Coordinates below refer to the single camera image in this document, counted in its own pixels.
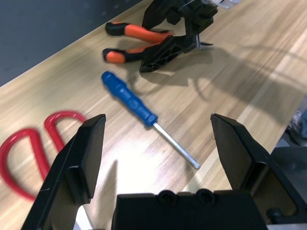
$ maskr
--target wooden tabletop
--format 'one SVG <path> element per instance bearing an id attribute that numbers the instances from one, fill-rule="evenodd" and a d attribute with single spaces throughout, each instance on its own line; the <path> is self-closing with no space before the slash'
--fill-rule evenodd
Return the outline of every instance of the wooden tabletop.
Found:
<path id="1" fill-rule="evenodd" d="M 149 3 L 144 0 L 115 20 L 141 24 Z M 220 9 L 201 34 L 213 48 L 181 55 L 159 71 L 142 74 L 140 62 L 107 64 L 101 51 L 146 42 L 110 38 L 101 26 L 0 88 L 0 143 L 23 127 L 36 127 L 52 163 L 57 153 L 43 130 L 48 115 L 64 109 L 88 118 L 106 114 L 97 187 L 86 206 L 97 229 L 110 228 L 116 194 L 230 189 L 210 114 L 237 119 L 273 150 L 307 91 L 306 8 L 306 0 L 244 0 L 230 10 Z M 183 22 L 164 22 L 158 28 L 184 34 Z M 100 80 L 105 70 L 127 81 L 159 115 L 159 124 L 202 165 L 198 171 L 110 96 Z M 58 125 L 65 141 L 79 126 L 72 120 Z M 38 192 L 42 180 L 27 139 L 13 147 L 8 165 L 24 188 Z M 2 229 L 19 229 L 31 204 L 0 180 Z"/>

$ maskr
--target red handle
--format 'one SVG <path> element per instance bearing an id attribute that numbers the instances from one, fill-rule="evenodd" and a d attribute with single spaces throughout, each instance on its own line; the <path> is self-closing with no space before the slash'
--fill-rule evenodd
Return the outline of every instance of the red handle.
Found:
<path id="1" fill-rule="evenodd" d="M 59 132 L 56 127 L 57 125 L 56 123 L 60 119 L 64 119 L 64 118 L 76 118 L 82 123 L 86 121 L 86 118 L 82 114 L 76 111 L 70 111 L 70 110 L 59 111 L 54 114 L 51 114 L 49 117 L 46 118 L 44 122 L 45 129 L 49 133 L 49 136 L 53 140 L 53 143 L 59 152 L 64 148 L 65 144 L 61 136 L 59 135 Z"/>
<path id="2" fill-rule="evenodd" d="M 25 128 L 25 129 L 19 130 L 18 132 L 9 136 L 9 138 L 7 138 L 5 142 L 1 145 L 0 147 L 0 174 L 3 177 L 4 182 L 10 188 L 12 188 L 16 193 L 18 193 L 19 195 L 27 199 L 35 200 L 35 196 L 29 194 L 27 191 L 22 189 L 17 184 L 17 182 L 11 176 L 10 171 L 6 164 L 11 148 L 16 142 L 18 142 L 20 139 L 24 137 L 30 138 L 30 142 L 32 145 L 32 149 L 34 152 L 34 156 L 35 156 L 40 174 L 43 179 L 46 178 L 49 172 L 50 166 L 45 156 L 45 152 L 42 146 L 42 141 L 41 141 L 39 132 L 33 128 Z"/>
<path id="3" fill-rule="evenodd" d="M 46 130 L 49 133 L 51 139 L 53 140 L 59 152 L 62 150 L 65 144 L 57 131 L 56 122 L 66 117 L 76 118 L 81 122 L 86 121 L 86 118 L 78 112 L 60 111 L 47 117 L 47 119 L 44 122 Z M 45 178 L 47 177 L 48 172 L 50 170 L 50 166 L 42 146 L 42 141 L 39 132 L 34 128 L 25 128 L 15 132 L 11 136 L 9 136 L 0 146 L 0 175 L 2 176 L 4 182 L 17 194 L 23 196 L 24 198 L 34 201 L 35 196 L 31 195 L 17 184 L 17 182 L 14 180 L 7 167 L 7 158 L 11 148 L 13 147 L 14 144 L 16 144 L 16 142 L 18 142 L 24 137 L 30 138 L 36 163 L 43 180 L 45 180 Z"/>

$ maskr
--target pliers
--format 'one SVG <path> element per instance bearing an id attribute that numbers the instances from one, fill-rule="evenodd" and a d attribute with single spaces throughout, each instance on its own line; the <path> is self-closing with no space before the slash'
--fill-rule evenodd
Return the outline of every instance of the pliers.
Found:
<path id="1" fill-rule="evenodd" d="M 150 46 L 129 50 L 107 48 L 102 52 L 105 62 L 108 63 L 142 60 L 140 72 L 155 71 L 182 52 L 187 53 L 194 48 L 203 49 L 212 46 L 210 43 L 200 42 L 198 33 L 194 34 L 192 40 L 187 43 L 186 36 L 173 36 L 171 31 L 158 32 L 130 23 L 107 23 L 106 33 L 111 36 L 131 36 L 153 43 Z"/>
<path id="2" fill-rule="evenodd" d="M 121 50 L 115 48 L 104 49 L 102 54 L 105 62 L 108 63 L 125 63 L 142 60 L 150 49 L 160 44 L 168 36 L 173 35 L 171 31 L 152 31 L 144 27 L 130 23 L 107 23 L 106 33 L 111 36 L 131 36 L 144 41 L 153 43 L 150 46 L 144 46 L 136 49 Z"/>

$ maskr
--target orange pliers handle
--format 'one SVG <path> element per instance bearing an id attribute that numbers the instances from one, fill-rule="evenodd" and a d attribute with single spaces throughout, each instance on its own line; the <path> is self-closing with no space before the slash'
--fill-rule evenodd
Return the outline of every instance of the orange pliers handle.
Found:
<path id="1" fill-rule="evenodd" d="M 60 111 L 57 113 L 54 113 L 47 117 L 47 119 L 44 122 L 45 129 L 49 133 L 51 139 L 54 142 L 54 145 L 56 146 L 56 149 L 60 152 L 62 148 L 64 147 L 64 141 L 62 140 L 61 136 L 59 135 L 59 132 L 56 128 L 56 122 L 63 118 L 76 118 L 82 123 L 86 121 L 86 118 L 82 116 L 80 113 L 75 111 Z M 4 143 L 0 146 L 0 174 L 4 180 L 4 182 L 17 194 L 20 196 L 23 196 L 24 198 L 27 198 L 29 200 L 35 200 L 35 196 L 25 191 L 23 188 L 21 188 L 17 182 L 14 180 L 12 175 L 10 174 L 10 171 L 7 167 L 7 158 L 9 155 L 9 152 L 14 144 L 16 144 L 20 139 L 24 137 L 29 137 L 30 142 L 32 145 L 32 149 L 34 152 L 35 160 L 38 165 L 38 169 L 40 171 L 40 174 L 45 180 L 47 177 L 47 174 L 50 170 L 50 165 L 48 163 L 42 141 L 40 138 L 39 132 L 34 128 L 24 128 L 22 130 L 19 130 L 15 132 L 14 134 L 10 135 Z"/>
<path id="2" fill-rule="evenodd" d="M 144 52 L 160 44 L 168 36 L 173 35 L 171 31 L 151 31 L 144 27 L 130 23 L 107 23 L 106 33 L 111 36 L 131 36 L 141 40 L 152 42 L 153 45 L 144 46 L 137 49 L 121 50 L 107 48 L 103 50 L 105 62 L 109 63 L 125 63 L 131 61 L 142 60 Z"/>

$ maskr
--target screwdriver handle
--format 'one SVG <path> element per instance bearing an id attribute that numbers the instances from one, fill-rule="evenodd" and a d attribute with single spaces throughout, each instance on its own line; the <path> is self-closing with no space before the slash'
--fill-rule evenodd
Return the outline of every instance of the screwdriver handle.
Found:
<path id="1" fill-rule="evenodd" d="M 151 112 L 140 98 L 127 88 L 126 83 L 116 77 L 115 74 L 106 71 L 102 74 L 101 79 L 111 94 L 119 98 L 147 127 L 151 127 L 157 122 L 158 116 Z"/>

